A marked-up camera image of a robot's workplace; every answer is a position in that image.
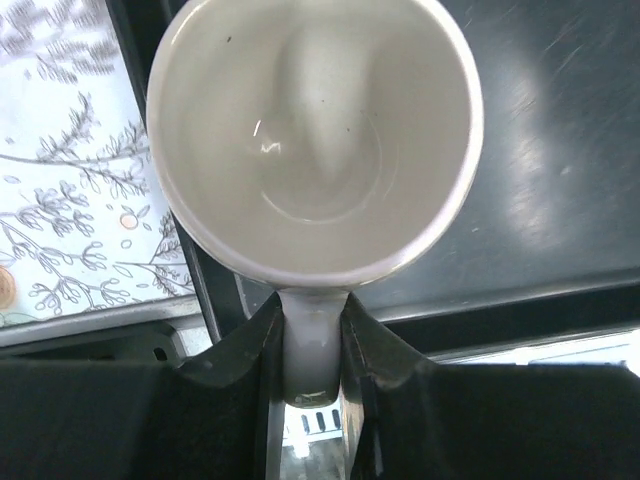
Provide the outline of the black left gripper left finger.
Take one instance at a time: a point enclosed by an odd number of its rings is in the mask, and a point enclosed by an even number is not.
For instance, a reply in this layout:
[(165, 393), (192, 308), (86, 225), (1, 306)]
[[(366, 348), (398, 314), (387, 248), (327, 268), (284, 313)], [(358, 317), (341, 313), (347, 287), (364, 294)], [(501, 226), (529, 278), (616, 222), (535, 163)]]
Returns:
[(194, 479), (278, 479), (284, 428), (284, 314), (271, 295), (253, 317), (179, 372), (182, 472)]

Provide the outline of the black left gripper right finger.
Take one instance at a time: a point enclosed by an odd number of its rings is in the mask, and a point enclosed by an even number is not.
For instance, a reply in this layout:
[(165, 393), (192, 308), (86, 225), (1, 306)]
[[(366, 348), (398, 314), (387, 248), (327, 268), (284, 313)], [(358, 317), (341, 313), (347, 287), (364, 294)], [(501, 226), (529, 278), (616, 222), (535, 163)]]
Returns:
[(341, 406), (349, 479), (429, 476), (424, 355), (349, 295), (341, 314)]

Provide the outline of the cream white ceramic cup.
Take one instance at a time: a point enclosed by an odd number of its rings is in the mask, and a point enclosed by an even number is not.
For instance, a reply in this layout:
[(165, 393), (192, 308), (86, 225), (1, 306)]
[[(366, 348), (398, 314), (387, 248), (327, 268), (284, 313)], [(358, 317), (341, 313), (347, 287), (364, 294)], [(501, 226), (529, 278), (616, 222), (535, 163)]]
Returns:
[(437, 1), (190, 1), (145, 117), (185, 231), (277, 292), (284, 400), (332, 403), (348, 295), (432, 248), (473, 183), (484, 108), (462, 30)]

